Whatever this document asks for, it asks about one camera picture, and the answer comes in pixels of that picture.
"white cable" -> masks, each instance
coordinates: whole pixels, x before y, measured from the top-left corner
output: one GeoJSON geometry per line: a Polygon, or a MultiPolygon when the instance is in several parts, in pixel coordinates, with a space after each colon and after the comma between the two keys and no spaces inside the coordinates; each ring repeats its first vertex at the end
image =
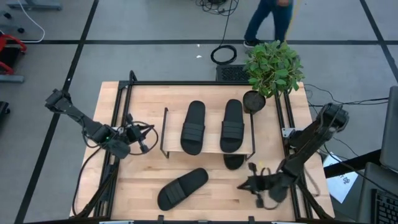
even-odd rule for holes
{"type": "Polygon", "coordinates": [[[39,43],[44,39],[45,36],[45,30],[43,29],[43,27],[41,27],[40,25],[38,25],[32,18],[30,18],[30,16],[26,13],[22,3],[20,2],[20,0],[17,0],[19,5],[21,6],[21,9],[24,11],[25,15],[30,19],[30,21],[32,21],[38,28],[40,28],[43,31],[43,36],[40,40],[33,40],[33,41],[21,41],[22,43],[39,43]]]}

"white paper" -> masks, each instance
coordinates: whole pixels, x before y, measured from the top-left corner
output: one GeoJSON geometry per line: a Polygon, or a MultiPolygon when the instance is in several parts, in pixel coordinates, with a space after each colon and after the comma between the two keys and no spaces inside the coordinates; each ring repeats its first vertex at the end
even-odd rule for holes
{"type": "MultiPolygon", "coordinates": [[[[341,162],[341,159],[339,157],[335,156],[332,152],[331,154],[333,155],[333,157],[328,155],[325,161],[323,161],[323,167],[327,167],[338,163],[336,159],[338,159],[341,162]]],[[[330,195],[333,196],[340,203],[343,203],[344,199],[348,195],[349,190],[354,185],[354,182],[357,177],[358,177],[357,173],[350,172],[344,175],[328,178],[326,181],[328,182],[330,195]]]]}

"wooden shelf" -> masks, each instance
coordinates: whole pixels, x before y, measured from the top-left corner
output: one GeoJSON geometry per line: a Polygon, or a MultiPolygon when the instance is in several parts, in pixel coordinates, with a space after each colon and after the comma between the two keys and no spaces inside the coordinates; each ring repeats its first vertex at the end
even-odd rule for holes
{"type": "MultiPolygon", "coordinates": [[[[165,152],[184,152],[181,147],[181,131],[187,115],[185,110],[174,110],[168,108],[165,130],[163,151],[165,152]]],[[[205,116],[205,137],[201,153],[225,154],[220,148],[221,122],[224,120],[225,110],[206,110],[205,116]]],[[[242,146],[233,153],[229,154],[252,154],[252,134],[250,124],[250,114],[243,113],[244,135],[242,146]]]]}

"sneaker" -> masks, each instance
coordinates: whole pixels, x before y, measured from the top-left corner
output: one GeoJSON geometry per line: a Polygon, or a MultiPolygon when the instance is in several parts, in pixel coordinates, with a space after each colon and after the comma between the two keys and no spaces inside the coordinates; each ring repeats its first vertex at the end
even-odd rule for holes
{"type": "Polygon", "coordinates": [[[258,40],[258,39],[256,39],[256,40],[245,40],[245,41],[243,42],[243,45],[244,45],[245,47],[247,47],[247,48],[253,48],[253,47],[256,46],[257,44],[263,44],[263,43],[264,43],[264,41],[258,40]]]}

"potted plant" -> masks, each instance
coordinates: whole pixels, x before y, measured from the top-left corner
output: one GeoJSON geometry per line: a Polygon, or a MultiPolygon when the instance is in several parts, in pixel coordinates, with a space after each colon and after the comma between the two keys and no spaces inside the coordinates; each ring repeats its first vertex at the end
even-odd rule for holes
{"type": "Polygon", "coordinates": [[[252,90],[243,96],[246,113],[256,113],[266,105],[266,98],[287,90],[298,90],[297,82],[305,78],[297,52],[279,40],[259,44],[249,52],[244,70],[249,74],[252,90]]]}

